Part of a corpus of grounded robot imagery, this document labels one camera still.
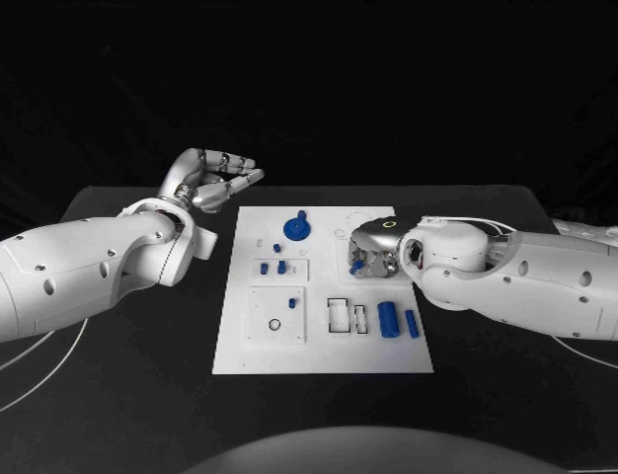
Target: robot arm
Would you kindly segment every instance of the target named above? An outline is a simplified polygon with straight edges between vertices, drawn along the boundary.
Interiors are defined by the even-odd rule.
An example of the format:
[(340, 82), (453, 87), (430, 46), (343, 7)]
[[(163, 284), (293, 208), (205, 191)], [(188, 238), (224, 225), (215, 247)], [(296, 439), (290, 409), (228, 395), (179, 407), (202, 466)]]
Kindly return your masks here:
[[(216, 212), (264, 177), (254, 166), (235, 155), (189, 149), (159, 197), (117, 217), (39, 227), (0, 242), (0, 343), (72, 325), (137, 289), (179, 283), (192, 258), (206, 260), (216, 243), (191, 207)], [(225, 182), (214, 169), (242, 176)]]
[[(373, 229), (386, 223), (401, 228), (399, 237), (392, 232), (388, 243), (375, 243), (382, 230)], [(356, 277), (376, 276), (379, 253), (438, 307), (473, 309), (561, 338), (618, 341), (617, 247), (519, 231), (489, 237), (473, 225), (435, 217), (412, 228), (391, 217), (352, 234), (352, 269), (363, 267)]]

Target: black table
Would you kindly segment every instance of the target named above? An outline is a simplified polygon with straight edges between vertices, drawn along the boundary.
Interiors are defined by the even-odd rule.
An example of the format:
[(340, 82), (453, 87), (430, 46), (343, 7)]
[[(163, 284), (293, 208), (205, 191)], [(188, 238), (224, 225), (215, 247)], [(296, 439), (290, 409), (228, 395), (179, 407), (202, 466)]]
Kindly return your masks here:
[[(64, 221), (113, 216), (150, 188), (87, 188)], [(211, 374), (239, 205), (392, 205), (556, 233), (523, 187), (252, 187), (196, 223), (219, 234), (175, 288), (134, 292), (88, 323), (62, 370), (0, 414), (0, 472), (186, 470), (270, 435), (330, 426), (435, 430), (569, 469), (618, 468), (618, 370), (540, 334), (434, 307), (417, 289), (434, 374)], [(34, 386), (75, 337), (67, 328), (0, 373), (0, 405)], [(0, 358), (18, 345), (0, 346)], [(618, 351), (618, 343), (607, 345)]]

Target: hole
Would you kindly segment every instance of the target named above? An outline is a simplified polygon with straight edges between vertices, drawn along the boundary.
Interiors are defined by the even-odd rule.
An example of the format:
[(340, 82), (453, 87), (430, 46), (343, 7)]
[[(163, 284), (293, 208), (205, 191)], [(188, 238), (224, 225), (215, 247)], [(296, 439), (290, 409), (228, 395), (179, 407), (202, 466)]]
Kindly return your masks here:
[(594, 280), (594, 277), (591, 276), (591, 272), (585, 272), (582, 276), (579, 277), (579, 284), (582, 286), (589, 286), (592, 280)]
[(52, 279), (48, 279), (44, 282), (44, 291), (47, 292), (48, 295), (57, 292), (57, 282)]

